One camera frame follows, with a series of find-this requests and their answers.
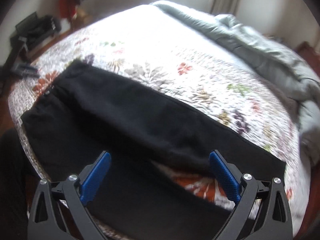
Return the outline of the black pants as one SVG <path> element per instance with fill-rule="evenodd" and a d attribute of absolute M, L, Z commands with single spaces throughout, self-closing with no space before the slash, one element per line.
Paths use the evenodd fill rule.
<path fill-rule="evenodd" d="M 157 167 L 208 177 L 213 151 L 259 185 L 284 179 L 285 163 L 201 111 L 126 77 L 74 61 L 22 114 L 33 152 L 52 180 L 102 152 L 111 166 L 91 215 L 133 239 L 292 239 L 282 184 L 261 195 L 256 219 L 236 218 L 186 191 Z"/>

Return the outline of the grey duvet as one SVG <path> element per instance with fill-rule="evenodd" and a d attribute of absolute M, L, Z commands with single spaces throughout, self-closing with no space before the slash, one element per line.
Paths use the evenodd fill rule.
<path fill-rule="evenodd" d="M 313 165 L 319 162 L 319 77 L 304 59 L 243 25 L 234 15 L 213 16 L 169 1 L 153 5 L 227 49 L 297 101 L 302 151 Z"/>

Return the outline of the black metal chair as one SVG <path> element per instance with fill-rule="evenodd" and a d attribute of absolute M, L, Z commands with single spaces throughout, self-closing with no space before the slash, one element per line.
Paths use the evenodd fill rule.
<path fill-rule="evenodd" d="M 38 17 L 36 12 L 33 12 L 23 19 L 16 26 L 16 33 L 10 38 L 10 45 L 16 48 L 20 41 L 25 44 L 19 52 L 19 56 L 24 62 L 31 62 L 28 57 L 29 51 L 41 44 L 48 37 L 53 37 L 61 31 L 61 23 L 57 17 L 45 15 Z"/>

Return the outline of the floral quilted bedspread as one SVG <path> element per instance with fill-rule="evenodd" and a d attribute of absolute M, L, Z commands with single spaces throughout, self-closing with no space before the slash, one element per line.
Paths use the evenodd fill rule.
<path fill-rule="evenodd" d="M 286 163 L 285 192 L 297 234 L 310 193 L 310 162 L 300 151 L 298 102 L 258 75 L 242 59 L 154 5 L 117 13 L 50 47 L 33 65 L 39 79 L 19 81 L 9 109 L 36 173 L 47 172 L 22 126 L 29 110 L 75 59 L 131 78 L 198 109 Z"/>

